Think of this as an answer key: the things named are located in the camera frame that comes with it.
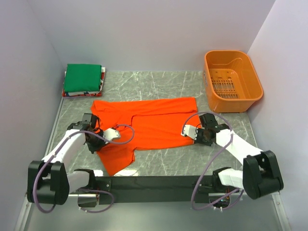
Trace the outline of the orange t shirt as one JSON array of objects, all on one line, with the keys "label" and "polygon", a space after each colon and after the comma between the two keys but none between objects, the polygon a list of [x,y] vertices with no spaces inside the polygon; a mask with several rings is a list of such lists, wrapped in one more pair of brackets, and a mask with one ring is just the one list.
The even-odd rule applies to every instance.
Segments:
[{"label": "orange t shirt", "polygon": [[112,176],[135,161],[135,150],[157,150],[188,146],[193,140],[181,135],[188,119],[200,124],[194,97],[132,102],[95,100],[91,112],[102,130],[118,126],[118,144],[109,144],[97,152],[108,175]]}]

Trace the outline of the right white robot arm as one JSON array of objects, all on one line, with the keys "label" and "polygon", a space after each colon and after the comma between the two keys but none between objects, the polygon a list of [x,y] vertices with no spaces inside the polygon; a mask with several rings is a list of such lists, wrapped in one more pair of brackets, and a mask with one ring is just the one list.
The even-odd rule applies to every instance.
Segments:
[{"label": "right white robot arm", "polygon": [[195,143],[216,144],[228,151],[242,165],[241,170],[223,167],[213,171],[211,188],[222,192],[227,187],[238,188],[251,199],[279,192],[284,188],[280,167],[272,151],[263,151],[237,135],[229,122],[219,124],[213,113],[199,116],[197,126],[185,125],[183,134]]}]

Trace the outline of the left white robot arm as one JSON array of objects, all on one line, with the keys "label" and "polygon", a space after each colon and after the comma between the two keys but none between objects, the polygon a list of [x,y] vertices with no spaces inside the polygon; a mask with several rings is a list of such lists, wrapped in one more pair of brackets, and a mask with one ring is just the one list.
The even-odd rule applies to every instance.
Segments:
[{"label": "left white robot arm", "polygon": [[110,140],[118,138],[112,128],[96,127],[97,116],[85,113],[82,120],[71,123],[59,144],[42,160],[32,161],[28,167],[27,199],[50,205],[62,205],[70,193],[81,189],[91,193],[98,188],[93,170],[76,169],[67,174],[70,161],[86,144],[91,153],[99,151]]}]

